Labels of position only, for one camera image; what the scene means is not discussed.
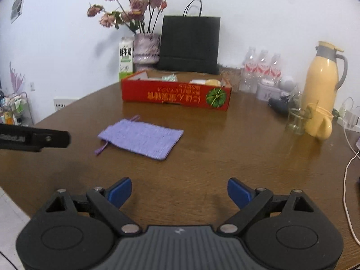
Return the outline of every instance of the thermos handle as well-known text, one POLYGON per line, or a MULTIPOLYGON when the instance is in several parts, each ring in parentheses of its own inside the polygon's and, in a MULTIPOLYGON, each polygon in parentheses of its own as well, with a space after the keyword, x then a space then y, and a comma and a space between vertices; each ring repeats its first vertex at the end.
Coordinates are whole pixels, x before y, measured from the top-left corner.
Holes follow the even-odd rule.
POLYGON ((335 85, 335 90, 338 90, 342 84, 344 83, 347 75, 347 59, 343 55, 336 54, 336 58, 344 60, 344 73, 342 74, 341 79, 339 82, 335 85))

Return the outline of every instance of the red cardboard box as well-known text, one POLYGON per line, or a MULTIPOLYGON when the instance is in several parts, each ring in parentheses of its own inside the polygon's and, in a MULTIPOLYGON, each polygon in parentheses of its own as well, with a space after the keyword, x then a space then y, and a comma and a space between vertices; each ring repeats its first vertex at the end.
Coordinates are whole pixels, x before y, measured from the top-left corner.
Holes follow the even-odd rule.
POLYGON ((191 72, 176 73, 178 82, 161 81, 162 76, 171 74, 147 70, 121 79, 122 99, 227 110, 231 85, 226 78, 191 72), (217 79, 222 82, 222 87, 189 83, 193 79, 217 79))

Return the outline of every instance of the brown tabletop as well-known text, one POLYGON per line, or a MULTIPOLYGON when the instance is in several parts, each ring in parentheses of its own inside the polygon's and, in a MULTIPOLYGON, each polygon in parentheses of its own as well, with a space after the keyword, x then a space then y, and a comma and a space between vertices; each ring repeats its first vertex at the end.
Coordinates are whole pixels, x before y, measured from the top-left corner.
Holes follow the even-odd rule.
MULTIPOLYGON (((360 246, 351 237, 342 206, 344 170, 353 156, 335 125, 320 144, 309 135, 284 130, 283 118, 249 94, 232 94, 227 112, 170 104, 123 103, 119 84, 90 94, 56 112, 37 127, 69 131, 66 149, 41 153, 0 151, 0 185, 27 214, 33 215, 59 188, 71 194, 108 187, 128 176, 133 193, 122 210, 144 228, 148 224, 213 224, 237 212, 226 185, 236 177, 249 187, 275 194, 303 189, 341 232, 344 251, 336 269, 360 263, 360 246), (95 156, 98 133, 123 119, 183 129, 165 161, 115 147, 95 156)), ((355 144, 357 134, 350 134, 355 144)), ((360 236, 360 162, 348 170, 347 204, 360 236)))

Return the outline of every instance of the yellow mug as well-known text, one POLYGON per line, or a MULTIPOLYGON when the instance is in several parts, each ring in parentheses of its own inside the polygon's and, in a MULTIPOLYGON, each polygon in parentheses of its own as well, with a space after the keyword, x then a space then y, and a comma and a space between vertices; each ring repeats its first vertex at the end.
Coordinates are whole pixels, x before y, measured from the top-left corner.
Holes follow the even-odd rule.
POLYGON ((309 103, 307 108, 311 112, 311 118, 306 122, 305 131, 319 140, 326 140, 333 131, 334 116, 315 103, 309 103))

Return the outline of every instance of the green pumpkin picture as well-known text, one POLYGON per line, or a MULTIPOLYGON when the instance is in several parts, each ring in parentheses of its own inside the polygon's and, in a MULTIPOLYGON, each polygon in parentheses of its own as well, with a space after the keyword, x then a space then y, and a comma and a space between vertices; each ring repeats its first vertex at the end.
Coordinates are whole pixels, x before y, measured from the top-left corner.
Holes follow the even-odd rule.
POLYGON ((214 88, 206 95, 206 102, 214 108, 220 108, 225 104, 226 92, 221 88, 214 88))

